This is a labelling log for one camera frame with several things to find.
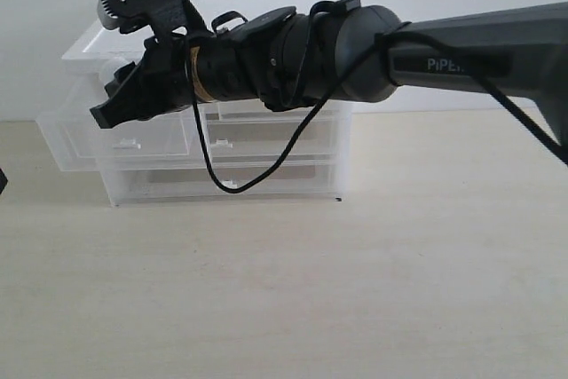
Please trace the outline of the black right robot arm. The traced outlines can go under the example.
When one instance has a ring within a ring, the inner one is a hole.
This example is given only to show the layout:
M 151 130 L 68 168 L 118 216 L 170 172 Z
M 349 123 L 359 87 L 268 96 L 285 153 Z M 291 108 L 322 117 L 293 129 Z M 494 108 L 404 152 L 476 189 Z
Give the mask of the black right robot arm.
M 257 99 L 273 112 L 320 99 L 379 103 L 403 86 L 531 100 L 567 144 L 567 6 L 545 4 L 404 22 L 360 0 L 292 6 L 225 29 L 193 23 L 151 37 L 137 63 L 118 68 L 99 127 L 146 121 L 192 103 Z

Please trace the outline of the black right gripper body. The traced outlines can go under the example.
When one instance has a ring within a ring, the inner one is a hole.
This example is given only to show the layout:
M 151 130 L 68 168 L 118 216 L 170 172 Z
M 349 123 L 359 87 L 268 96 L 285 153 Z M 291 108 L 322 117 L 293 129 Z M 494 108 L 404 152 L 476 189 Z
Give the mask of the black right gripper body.
M 170 44 L 156 36 L 144 41 L 135 97 L 136 121 L 185 111 L 199 104 L 189 67 L 189 46 L 182 33 L 170 34 Z

